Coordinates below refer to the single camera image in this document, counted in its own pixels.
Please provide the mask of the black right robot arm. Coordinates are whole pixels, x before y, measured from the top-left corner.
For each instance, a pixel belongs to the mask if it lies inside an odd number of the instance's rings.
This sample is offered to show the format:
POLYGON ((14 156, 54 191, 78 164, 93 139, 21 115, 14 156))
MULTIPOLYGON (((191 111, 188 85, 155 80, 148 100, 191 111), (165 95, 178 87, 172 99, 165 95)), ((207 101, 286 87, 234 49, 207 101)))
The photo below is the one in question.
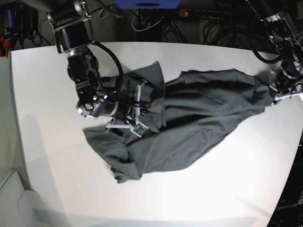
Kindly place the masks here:
POLYGON ((115 54, 99 42, 93 41, 91 15, 84 0, 26 0, 34 9, 46 12, 55 36, 58 53, 67 53, 68 74, 75 83, 79 97, 77 111, 87 119, 100 116, 111 117, 106 129, 129 129, 141 137, 148 126, 140 122, 142 110, 150 108, 141 100, 142 87, 146 81, 134 87, 134 94, 122 93, 124 72, 115 54), (88 48, 94 45, 113 59, 118 76, 113 88, 105 87, 98 71, 98 61, 88 48))

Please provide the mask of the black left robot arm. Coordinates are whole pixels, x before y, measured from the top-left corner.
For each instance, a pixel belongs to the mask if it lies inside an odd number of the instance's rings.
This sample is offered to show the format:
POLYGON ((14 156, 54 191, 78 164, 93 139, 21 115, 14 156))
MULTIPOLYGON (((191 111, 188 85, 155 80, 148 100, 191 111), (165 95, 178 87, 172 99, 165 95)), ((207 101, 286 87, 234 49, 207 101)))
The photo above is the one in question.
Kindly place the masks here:
POLYGON ((254 51, 255 56, 266 64, 281 62, 273 75, 269 88, 273 92, 272 105, 294 96, 303 98, 303 34, 295 26, 285 0, 248 0, 250 8, 264 23, 267 35, 279 56, 267 60, 254 51))

